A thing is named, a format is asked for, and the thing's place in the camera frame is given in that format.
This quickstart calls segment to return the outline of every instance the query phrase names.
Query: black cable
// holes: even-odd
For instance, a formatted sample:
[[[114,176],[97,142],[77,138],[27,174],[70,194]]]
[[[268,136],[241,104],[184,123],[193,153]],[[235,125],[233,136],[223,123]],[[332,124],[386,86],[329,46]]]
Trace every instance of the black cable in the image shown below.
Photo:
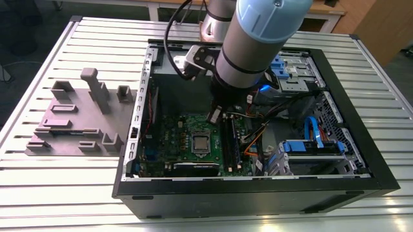
[[[207,3],[205,3],[205,0],[201,0],[201,3],[203,3],[204,6],[205,6],[205,12],[207,12]]]
[[[197,23],[200,22],[200,14],[201,14],[201,10],[203,10],[204,5],[205,5],[205,1],[203,1],[201,4],[200,4],[200,9],[198,9],[198,13],[197,13]]]
[[[280,111],[287,109],[293,102],[296,102],[299,99],[309,96],[315,96],[319,94],[320,91],[311,91],[307,93],[299,93],[293,97],[291,97],[288,100],[285,100],[283,103],[275,105],[268,112],[264,114],[263,119],[268,119],[271,116],[275,116]]]
[[[178,70],[178,68],[177,68],[177,66],[176,66],[176,64],[174,64],[174,62],[173,62],[173,58],[172,58],[172,56],[170,56],[170,54],[169,54],[169,50],[168,50],[168,31],[169,31],[170,26],[172,26],[172,23],[173,23],[173,21],[174,21],[176,15],[178,14],[178,12],[181,11],[181,9],[186,6],[186,4],[188,4],[190,1],[192,1],[192,0],[185,0],[185,2],[181,3],[181,5],[180,5],[178,8],[176,9],[174,13],[172,14],[172,17],[170,17],[169,20],[168,20],[165,35],[164,35],[164,38],[162,38],[162,47],[164,47],[164,50],[165,50],[165,54],[166,54],[166,58],[168,58],[169,64],[170,64],[170,66],[172,66],[174,72],[177,73],[177,75],[178,75],[178,76],[181,77],[181,79],[184,79],[184,80],[189,80],[192,77],[190,77],[190,76],[185,76],[185,75],[180,72],[180,70]]]
[[[296,94],[293,97],[291,97],[288,100],[285,100],[283,103],[275,105],[269,110],[268,112],[264,114],[263,116],[263,123],[260,124],[260,126],[244,137],[244,140],[247,140],[248,138],[251,138],[253,135],[259,134],[261,130],[264,130],[264,127],[267,125],[267,123],[269,122],[269,118],[272,116],[276,116],[276,114],[285,110],[289,105],[297,101],[299,99],[304,98],[304,97],[309,97],[309,96],[315,96],[316,94],[319,94],[320,91],[311,91],[311,92],[307,92],[307,93],[299,93]]]

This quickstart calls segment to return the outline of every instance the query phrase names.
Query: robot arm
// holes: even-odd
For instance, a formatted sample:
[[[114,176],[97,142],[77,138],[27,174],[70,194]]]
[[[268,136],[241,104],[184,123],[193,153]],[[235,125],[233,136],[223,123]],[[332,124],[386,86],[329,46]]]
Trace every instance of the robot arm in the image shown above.
[[[221,39],[227,22],[219,21],[225,18],[216,17],[213,12],[227,15],[231,3],[232,0],[211,0],[208,20],[201,28],[203,37],[209,28],[209,39]],[[225,109],[257,87],[263,73],[284,42],[296,32],[311,4],[312,0],[237,0],[216,60],[207,48],[197,45],[190,48],[185,57],[185,77],[196,77],[204,70],[213,73],[209,123],[215,124]]]

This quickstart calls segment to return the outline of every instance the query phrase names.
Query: floor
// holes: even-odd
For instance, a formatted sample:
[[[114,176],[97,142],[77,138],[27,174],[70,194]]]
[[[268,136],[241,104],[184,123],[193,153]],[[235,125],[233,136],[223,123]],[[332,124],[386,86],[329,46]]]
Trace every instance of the floor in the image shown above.
[[[37,41],[37,50],[27,56],[15,57],[0,46],[0,63],[2,65],[18,61],[42,62],[72,15],[134,20],[149,19],[148,10],[144,7],[64,2],[62,11],[57,12],[50,1],[37,0],[35,3],[42,16],[42,24],[30,28]],[[160,21],[166,21],[172,13],[172,9],[158,9]],[[197,11],[192,11],[188,13],[185,22],[196,23],[197,18],[201,19],[203,17],[204,13],[197,15]],[[19,63],[5,68],[14,80],[9,84],[0,81],[0,128],[14,109],[38,68],[39,64],[35,63]],[[410,104],[413,104],[413,82],[408,80],[413,73],[413,58],[406,58],[400,53],[396,54],[391,63],[384,67],[384,71]]]

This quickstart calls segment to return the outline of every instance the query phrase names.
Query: metal work surface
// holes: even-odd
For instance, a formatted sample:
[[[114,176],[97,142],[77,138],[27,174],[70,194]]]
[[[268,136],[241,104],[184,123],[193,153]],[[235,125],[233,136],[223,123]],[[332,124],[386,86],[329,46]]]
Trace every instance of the metal work surface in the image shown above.
[[[116,157],[29,157],[25,144],[51,100],[49,88],[98,70],[108,89],[137,89],[146,39],[162,22],[82,18],[69,22],[0,132],[0,230],[30,231],[410,231],[413,228],[411,107],[363,45],[347,35],[297,32],[284,46],[321,49],[400,190],[327,214],[138,220],[110,198]],[[197,25],[173,26],[170,40],[198,40]]]

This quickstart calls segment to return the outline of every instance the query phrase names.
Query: wooden table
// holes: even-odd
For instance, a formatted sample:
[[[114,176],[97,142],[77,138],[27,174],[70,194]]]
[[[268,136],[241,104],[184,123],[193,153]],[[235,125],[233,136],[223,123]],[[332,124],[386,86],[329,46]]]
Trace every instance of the wooden table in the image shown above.
[[[84,3],[100,3],[112,5],[128,5],[128,6],[144,6],[149,10],[149,20],[158,21],[157,9],[173,8],[176,9],[184,0],[62,0]],[[201,0],[192,0],[190,9],[200,10]],[[323,0],[313,0],[312,6],[308,10],[305,18],[324,20],[319,32],[329,33],[339,20],[339,17],[346,14],[346,10],[340,6],[339,2],[335,7],[323,5]]]
[[[150,21],[158,21],[157,8],[177,8],[182,2],[182,0],[142,0],[142,1],[148,1]],[[190,9],[198,10],[200,5],[201,0],[192,0]],[[339,17],[344,14],[346,10],[340,6],[339,2],[335,4],[335,7],[329,7],[323,4],[323,0],[313,0],[305,18],[324,20],[319,32],[329,33],[339,20]]]

